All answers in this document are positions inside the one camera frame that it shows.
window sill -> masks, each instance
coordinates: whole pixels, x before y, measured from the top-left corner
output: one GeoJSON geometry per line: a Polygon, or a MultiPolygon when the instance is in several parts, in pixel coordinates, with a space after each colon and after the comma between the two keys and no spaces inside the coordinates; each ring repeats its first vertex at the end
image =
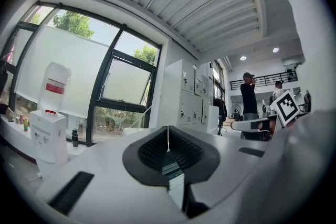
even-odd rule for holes
{"type": "MultiPolygon", "coordinates": [[[[7,117],[1,115],[0,134],[17,150],[35,159],[34,146],[30,137],[30,127],[28,127],[28,132],[25,132],[22,124],[8,122],[7,117]]],[[[73,147],[71,142],[67,142],[67,150],[70,159],[78,156],[86,149],[87,147],[85,145],[79,144],[78,147],[73,147]]]]}

red label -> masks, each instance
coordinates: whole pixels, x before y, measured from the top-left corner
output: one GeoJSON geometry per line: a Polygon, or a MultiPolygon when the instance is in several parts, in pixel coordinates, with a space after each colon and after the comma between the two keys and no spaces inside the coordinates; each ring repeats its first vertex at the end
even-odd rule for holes
{"type": "Polygon", "coordinates": [[[53,79],[48,79],[46,90],[54,93],[64,94],[65,84],[53,79]]]}

black railing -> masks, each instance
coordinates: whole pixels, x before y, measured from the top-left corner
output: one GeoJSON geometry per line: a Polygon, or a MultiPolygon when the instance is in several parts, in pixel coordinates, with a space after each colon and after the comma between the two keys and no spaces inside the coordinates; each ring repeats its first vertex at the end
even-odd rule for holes
{"type": "MultiPolygon", "coordinates": [[[[278,80],[284,83],[293,82],[293,81],[298,81],[298,76],[296,75],[295,71],[289,71],[289,72],[284,72],[284,73],[255,77],[255,79],[256,79],[256,87],[269,86],[269,85],[273,85],[275,87],[275,82],[278,80]]],[[[231,90],[239,90],[240,85],[243,83],[244,83],[244,80],[242,79],[230,81],[231,90]]]]}

water bottle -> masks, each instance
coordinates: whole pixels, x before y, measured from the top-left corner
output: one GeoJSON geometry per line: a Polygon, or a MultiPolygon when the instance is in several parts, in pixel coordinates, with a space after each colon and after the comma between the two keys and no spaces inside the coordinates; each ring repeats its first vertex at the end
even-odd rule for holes
{"type": "Polygon", "coordinates": [[[70,76],[69,68],[55,62],[48,65],[38,97],[39,110],[51,115],[61,111],[70,76]]]}
{"type": "Polygon", "coordinates": [[[78,133],[77,133],[77,129],[72,129],[71,140],[72,140],[72,145],[74,147],[77,147],[78,146],[78,133]]]}

black bottle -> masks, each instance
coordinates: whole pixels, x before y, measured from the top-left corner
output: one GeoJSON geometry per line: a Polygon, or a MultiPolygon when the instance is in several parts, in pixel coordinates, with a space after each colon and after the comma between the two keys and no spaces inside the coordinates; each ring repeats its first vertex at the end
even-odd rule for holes
{"type": "Polygon", "coordinates": [[[77,133],[77,129],[72,129],[72,145],[74,147],[78,146],[78,133],[77,133]]]}

